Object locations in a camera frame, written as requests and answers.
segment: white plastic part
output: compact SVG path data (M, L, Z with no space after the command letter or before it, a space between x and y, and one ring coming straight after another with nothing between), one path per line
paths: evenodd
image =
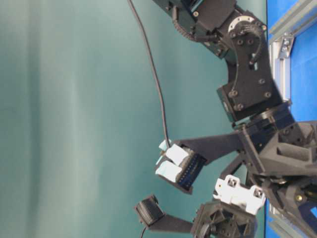
M244 188L240 185L240 179L232 175L227 175L225 180L219 178L215 190L218 193L213 195L215 199L237 205L253 215L264 206L266 199L260 187L253 185L250 189Z
M171 159L177 166L179 166L183 160L189 156L189 154L183 150L181 147L179 147L176 144L173 144L172 147L170 147L165 154L169 159Z
M176 182L177 175L182 171L182 168L179 167L179 165L187 156L189 156L189 154L176 144L167 149L166 141L163 141L159 145L159 148L163 151L166 151L165 156L168 157L172 162L164 161L161 163L155 174L161 175L171 182ZM157 165L160 163L162 158L163 156L158 159Z
M161 155L161 156L160 156L160 158L158 159L158 161L157 161L156 165L158 165L158 164L159 164L159 162L160 162L162 159L163 159L163 155Z
M163 151L167 150L166 140L164 140L158 147Z
M155 171L156 175L161 175L171 182L176 182L177 175L182 171L182 168L176 166L170 161L164 161Z

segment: cable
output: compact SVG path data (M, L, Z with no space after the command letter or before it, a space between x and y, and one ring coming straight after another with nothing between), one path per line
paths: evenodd
M244 26L243 32L251 33L251 34L255 35L257 38L259 38L259 40L260 40L257 51L255 52L254 57L250 60L250 64L255 64L258 61L258 59L260 58L262 51L263 51L263 48L264 48L263 32L262 32L260 27L258 27L257 25L253 25L253 24Z
M190 41L194 42L210 42L216 39L216 36L194 36L186 31L184 27L182 27L178 23L178 8L177 6L173 7L173 13L172 13L172 18L173 18L173 24L175 26L175 29L182 34L183 37L187 38Z
M141 233L141 236L140 236L140 238L143 238L143 235L144 235L144 232L145 232L145 230L146 230L147 228L146 227L144 227L144 229L143 229L143 231L142 231L142 233Z
M170 148L170 143L169 143L168 133L167 133L167 125L166 125L164 98L163 98L163 94L162 94L162 89L160 87L157 70L156 70L155 65L154 65L153 56L152 56L150 44L149 44L149 41L148 41L148 37L146 35L144 26L142 24L142 21L141 21L139 15L138 15L138 12L136 11L136 9L135 9L135 7L133 5L132 0L127 0L127 1L129 3L129 6L130 6L130 8L132 10L132 13L133 13L136 21L138 22L138 25L139 25L139 28L141 30L142 37L143 37L143 40L144 40L144 43L145 43L145 46L146 46L147 54L148 54L149 59L150 59L150 65L151 65L153 77L155 79L156 87L157 87L157 90L158 90L158 96L159 96L159 101L160 101L160 109L161 109L161 112L162 112L162 122L163 122L164 137L165 137L165 141L166 141L167 147Z

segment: green wall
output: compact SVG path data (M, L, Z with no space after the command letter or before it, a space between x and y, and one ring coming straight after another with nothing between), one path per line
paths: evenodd
M224 61L183 39L152 1L134 2L170 137L230 132L215 92L227 81ZM264 0L238 2L266 21ZM204 168L193 196L154 175L158 94L125 0L3 0L0 35L0 237L136 238L132 207L147 195L188 220L211 199L233 155ZM259 238L263 226L260 212Z

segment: screw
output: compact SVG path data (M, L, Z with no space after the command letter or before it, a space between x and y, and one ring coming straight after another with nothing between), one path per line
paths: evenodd
M270 97L272 96L272 94L271 94L270 92L266 92L266 93L264 93L264 96L265 96L266 98L270 98Z
M283 52L286 52L287 50L288 50L288 47L287 47L287 46L283 46L283 47L282 47L282 51L283 51Z
M229 92L229 97L230 97L230 98L234 98L234 97L236 97L236 96L238 96L238 91L233 90L233 91L230 91L230 92Z
M297 196L295 197L295 199L296 199L296 201L298 201L298 202L303 201L302 195L297 195Z
M243 108L244 108L244 105L242 103L234 106L234 110L236 111L241 111Z
M248 40L248 45L252 45L254 43L254 41L252 39Z
M234 33L234 32L232 32L231 34L230 34L230 37L231 38L235 38L237 35L236 35L236 33Z
M237 44L238 44L239 46L243 45L243 40L238 40Z
M260 84L260 85L265 84L265 79L264 79L264 78L260 78L260 80L259 80L259 84Z
M290 42L289 40L287 40L287 39L284 40L284 45L285 45L285 46L289 46L290 43L291 43L291 42Z

